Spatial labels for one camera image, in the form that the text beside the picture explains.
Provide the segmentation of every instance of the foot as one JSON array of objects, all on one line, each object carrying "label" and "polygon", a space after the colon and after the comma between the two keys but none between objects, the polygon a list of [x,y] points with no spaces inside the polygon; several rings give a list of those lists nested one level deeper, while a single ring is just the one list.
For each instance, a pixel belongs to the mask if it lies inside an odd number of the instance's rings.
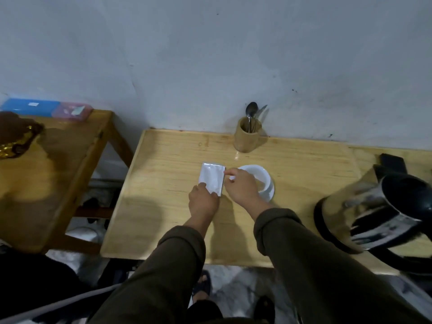
[{"label": "foot", "polygon": [[211,289],[212,281],[210,279],[210,273],[207,270],[203,270],[197,284],[192,290],[193,303],[196,303],[198,300],[208,299]]},{"label": "foot", "polygon": [[255,306],[254,320],[265,324],[274,324],[275,310],[273,301],[263,295]]}]

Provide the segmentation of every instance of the electric kettle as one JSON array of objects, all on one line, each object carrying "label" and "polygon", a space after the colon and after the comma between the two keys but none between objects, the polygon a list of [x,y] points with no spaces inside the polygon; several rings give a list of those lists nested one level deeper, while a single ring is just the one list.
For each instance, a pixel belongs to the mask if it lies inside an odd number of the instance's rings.
[{"label": "electric kettle", "polygon": [[359,181],[316,204],[316,227],[345,252],[369,250],[396,269],[432,273],[432,259],[401,257],[388,250],[421,233],[432,238],[432,187],[407,174],[402,158],[380,158],[391,162],[374,165]]}]

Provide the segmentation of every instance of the bamboo cup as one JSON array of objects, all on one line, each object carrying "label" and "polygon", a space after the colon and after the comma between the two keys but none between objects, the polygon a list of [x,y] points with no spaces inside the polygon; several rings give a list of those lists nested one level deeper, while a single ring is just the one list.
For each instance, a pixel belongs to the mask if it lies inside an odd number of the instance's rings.
[{"label": "bamboo cup", "polygon": [[251,119],[251,127],[254,129],[252,133],[249,131],[249,119],[242,117],[237,123],[237,129],[234,134],[234,148],[240,152],[251,152],[258,146],[258,140],[262,129],[261,122],[256,119]]}]

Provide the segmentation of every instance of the sleeve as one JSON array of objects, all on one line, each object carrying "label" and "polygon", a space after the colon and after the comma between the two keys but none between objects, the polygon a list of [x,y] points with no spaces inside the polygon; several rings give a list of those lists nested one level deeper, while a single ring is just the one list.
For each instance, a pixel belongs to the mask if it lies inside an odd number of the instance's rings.
[{"label": "sleeve", "polygon": [[205,256],[206,247],[198,231],[174,227],[90,323],[182,323]]},{"label": "sleeve", "polygon": [[268,209],[255,223],[304,323],[429,323],[386,282],[306,229],[289,209]]}]

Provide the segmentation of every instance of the white wall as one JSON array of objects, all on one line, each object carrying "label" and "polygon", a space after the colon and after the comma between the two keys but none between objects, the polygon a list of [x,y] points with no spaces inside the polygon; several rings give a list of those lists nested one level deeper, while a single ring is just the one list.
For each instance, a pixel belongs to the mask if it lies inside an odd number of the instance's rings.
[{"label": "white wall", "polygon": [[[232,132],[256,101],[270,136],[432,149],[431,13],[432,0],[0,0],[0,92],[112,109],[133,146],[148,126]],[[102,176],[117,171],[105,159]]]}]

